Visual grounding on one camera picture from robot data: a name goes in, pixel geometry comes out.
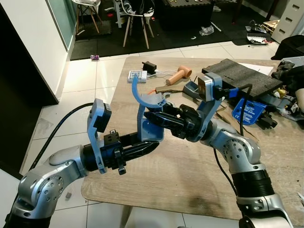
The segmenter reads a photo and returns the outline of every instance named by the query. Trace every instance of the white wall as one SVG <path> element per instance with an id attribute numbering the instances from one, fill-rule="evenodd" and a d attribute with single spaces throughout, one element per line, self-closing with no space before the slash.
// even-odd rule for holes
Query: white wall
<path id="1" fill-rule="evenodd" d="M 16 197 L 19 180 L 0 169 L 0 181 L 0 227 L 3 227 Z"/>
<path id="2" fill-rule="evenodd" d="M 11 23 L 55 94 L 67 59 L 45 0 L 0 0 Z"/>

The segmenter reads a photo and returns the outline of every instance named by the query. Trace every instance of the white chair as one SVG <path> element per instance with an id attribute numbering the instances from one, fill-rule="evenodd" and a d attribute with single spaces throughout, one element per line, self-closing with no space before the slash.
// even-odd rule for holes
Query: white chair
<path id="1" fill-rule="evenodd" d="M 143 22 L 143 18 L 145 18 L 146 20 L 146 23 L 149 27 L 149 30 L 151 32 L 151 35 L 152 37 L 154 38 L 154 35 L 153 35 L 153 32 L 152 32 L 152 29 L 151 29 L 151 26 L 150 26 L 150 19 L 151 17 L 153 16 L 154 14 L 154 9 L 151 13 L 144 13 L 143 15 L 137 15 L 137 14 L 131 14 L 131 13 L 128 13 L 125 8 L 124 8 L 124 4 L 123 4 L 123 0 L 121 0 L 121 3 L 122 3 L 122 8 L 124 10 L 124 12 L 129 15 L 129 18 L 128 18 L 128 23 L 127 23 L 127 29 L 125 31 L 125 36 L 124 36 L 124 42 L 123 42 L 123 47 L 125 46 L 125 42 L 127 40 L 127 36 L 128 36 L 128 31 L 129 31 L 129 26 L 130 26 L 130 23 L 131 23 L 131 27 L 130 27 L 130 35 L 132 34 L 132 27 L 133 27 L 133 18 L 134 17 L 141 17 L 142 19 L 142 28 L 143 28 L 143 33 L 144 33 L 144 38 L 146 40 L 146 45 L 147 45 L 147 48 L 149 49 L 149 43 L 148 43 L 148 38 L 147 38 L 147 33 L 146 33 L 146 28 L 145 28 L 145 24 Z"/>
<path id="2" fill-rule="evenodd" d="M 102 23 L 100 16 L 98 15 L 98 6 L 100 5 L 101 0 L 72 0 L 74 3 L 77 4 L 77 28 L 76 28 L 76 33 L 78 34 L 79 32 L 79 16 L 83 16 L 86 14 L 87 10 L 90 10 L 90 14 L 92 17 L 92 20 L 94 22 L 94 25 L 96 27 L 97 32 L 99 33 L 97 24 L 95 22 L 93 12 L 96 14 L 98 19 L 100 20 L 100 23 Z"/>

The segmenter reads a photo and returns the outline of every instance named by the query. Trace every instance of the wooden table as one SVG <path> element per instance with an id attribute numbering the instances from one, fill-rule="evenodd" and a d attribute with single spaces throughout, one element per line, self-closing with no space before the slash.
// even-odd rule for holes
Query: wooden table
<path id="1" fill-rule="evenodd" d="M 116 129 L 120 135 L 136 132 L 138 103 L 127 83 L 129 70 L 138 70 L 142 62 L 150 61 L 160 71 L 177 70 L 183 64 L 192 68 L 191 79 L 201 74 L 201 69 L 222 59 L 203 58 L 153 58 L 128 57 L 125 61 L 112 103 L 112 116 L 106 133 Z M 235 60 L 241 63 L 264 66 L 278 65 L 272 60 Z M 165 85 L 164 78 L 150 79 L 138 85 L 140 93 L 148 93 Z M 197 104 L 185 94 L 172 94 L 169 101 L 176 105 Z M 273 187 L 280 194 L 294 225 L 304 225 L 303 206 L 297 192 L 303 193 L 303 131 L 296 122 L 273 115 L 278 122 L 275 129 L 261 130 L 256 125 L 250 132 L 259 140 L 261 161 L 266 165 Z M 228 164 L 220 156 L 226 172 Z M 171 135 L 165 130 L 165 138 L 149 155 L 129 161 L 127 173 L 109 170 L 99 171 L 84 180 L 82 194 L 88 200 L 123 204 L 150 209 L 161 209 L 189 214 L 240 219 L 234 192 L 219 170 L 213 150 L 201 143 L 192 143 Z"/>

